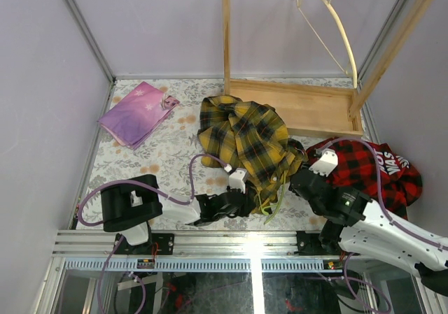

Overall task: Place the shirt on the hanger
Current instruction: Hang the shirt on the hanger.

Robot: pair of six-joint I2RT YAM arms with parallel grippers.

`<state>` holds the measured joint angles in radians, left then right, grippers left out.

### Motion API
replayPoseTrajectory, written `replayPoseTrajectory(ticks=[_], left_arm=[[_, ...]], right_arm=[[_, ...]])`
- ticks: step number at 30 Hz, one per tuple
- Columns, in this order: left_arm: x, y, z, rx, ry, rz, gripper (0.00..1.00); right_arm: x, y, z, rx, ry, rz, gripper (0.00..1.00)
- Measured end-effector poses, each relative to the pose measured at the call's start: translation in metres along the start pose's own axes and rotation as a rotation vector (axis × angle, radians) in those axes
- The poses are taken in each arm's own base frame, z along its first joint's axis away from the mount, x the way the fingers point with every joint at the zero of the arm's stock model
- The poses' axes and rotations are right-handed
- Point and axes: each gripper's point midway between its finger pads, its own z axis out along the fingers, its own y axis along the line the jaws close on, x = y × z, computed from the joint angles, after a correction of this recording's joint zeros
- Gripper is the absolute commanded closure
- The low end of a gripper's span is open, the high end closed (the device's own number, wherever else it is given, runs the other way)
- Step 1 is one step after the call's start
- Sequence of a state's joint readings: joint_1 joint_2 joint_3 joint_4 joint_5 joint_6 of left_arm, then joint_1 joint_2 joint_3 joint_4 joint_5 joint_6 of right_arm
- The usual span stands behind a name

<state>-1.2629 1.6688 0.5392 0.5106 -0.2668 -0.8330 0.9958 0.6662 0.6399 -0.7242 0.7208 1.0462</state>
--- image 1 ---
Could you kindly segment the red black plaid shirt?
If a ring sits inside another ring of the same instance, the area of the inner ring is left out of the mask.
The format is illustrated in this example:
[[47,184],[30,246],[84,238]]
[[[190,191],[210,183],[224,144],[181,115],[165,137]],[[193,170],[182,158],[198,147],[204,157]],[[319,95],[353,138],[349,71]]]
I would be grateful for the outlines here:
[[423,180],[417,168],[392,151],[388,144],[329,138],[307,148],[309,162],[318,159],[317,151],[329,148],[337,153],[339,164],[328,176],[335,187],[353,187],[378,200],[382,195],[386,209],[407,219],[407,208],[423,192]]

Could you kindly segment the green clothes hanger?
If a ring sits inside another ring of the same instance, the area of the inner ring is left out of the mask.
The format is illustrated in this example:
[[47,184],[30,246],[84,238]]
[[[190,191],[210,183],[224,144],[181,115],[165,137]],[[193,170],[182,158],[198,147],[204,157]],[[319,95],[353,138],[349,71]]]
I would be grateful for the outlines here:
[[264,225],[271,222],[277,213],[281,210],[281,205],[284,200],[284,195],[286,191],[286,172],[283,173],[281,177],[281,192],[280,195],[276,196],[275,201],[272,203],[268,200],[262,201],[260,191],[256,192],[255,200],[258,202],[259,211],[266,217]]

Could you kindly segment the cream clothes hanger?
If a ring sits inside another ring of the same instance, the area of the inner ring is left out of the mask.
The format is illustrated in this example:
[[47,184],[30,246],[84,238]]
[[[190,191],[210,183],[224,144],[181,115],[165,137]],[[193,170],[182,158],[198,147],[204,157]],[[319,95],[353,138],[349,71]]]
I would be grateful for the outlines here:
[[[332,60],[337,70],[351,81],[351,87],[358,87],[358,67],[355,54],[344,27],[344,23],[334,6],[334,0],[292,0],[296,11],[301,15],[304,23],[315,35],[316,40],[322,45],[329,59]],[[315,3],[321,9],[321,15],[328,23],[319,24],[315,19],[316,14],[311,10],[311,4]]]

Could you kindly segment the yellow plaid shirt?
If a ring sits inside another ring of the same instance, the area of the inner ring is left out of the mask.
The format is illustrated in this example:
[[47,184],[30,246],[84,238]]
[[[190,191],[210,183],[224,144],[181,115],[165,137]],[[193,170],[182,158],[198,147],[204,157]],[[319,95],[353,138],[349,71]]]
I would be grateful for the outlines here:
[[302,144],[290,138],[275,109],[254,101],[220,95],[202,100],[197,137],[206,155],[201,163],[216,168],[229,164],[248,171],[248,181],[262,201],[274,202],[308,156]]

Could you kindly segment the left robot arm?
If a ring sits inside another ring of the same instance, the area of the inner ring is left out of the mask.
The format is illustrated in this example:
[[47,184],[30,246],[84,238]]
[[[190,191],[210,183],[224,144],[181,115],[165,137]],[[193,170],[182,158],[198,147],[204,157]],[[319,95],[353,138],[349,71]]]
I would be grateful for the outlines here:
[[153,235],[149,221],[157,217],[203,227],[223,218],[247,217],[256,207],[255,186],[246,182],[241,169],[229,177],[221,194],[199,194],[186,204],[184,197],[158,194],[154,175],[144,175],[111,185],[100,191],[103,230],[115,234],[117,255],[171,255],[174,235]]

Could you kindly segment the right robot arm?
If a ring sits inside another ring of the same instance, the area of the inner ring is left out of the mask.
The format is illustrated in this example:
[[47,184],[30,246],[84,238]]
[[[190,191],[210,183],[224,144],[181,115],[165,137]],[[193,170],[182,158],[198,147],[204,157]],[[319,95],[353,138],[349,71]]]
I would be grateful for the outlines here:
[[322,251],[366,255],[420,279],[447,295],[447,238],[426,231],[382,208],[353,187],[333,187],[309,169],[290,179],[289,190],[326,222],[317,236]]

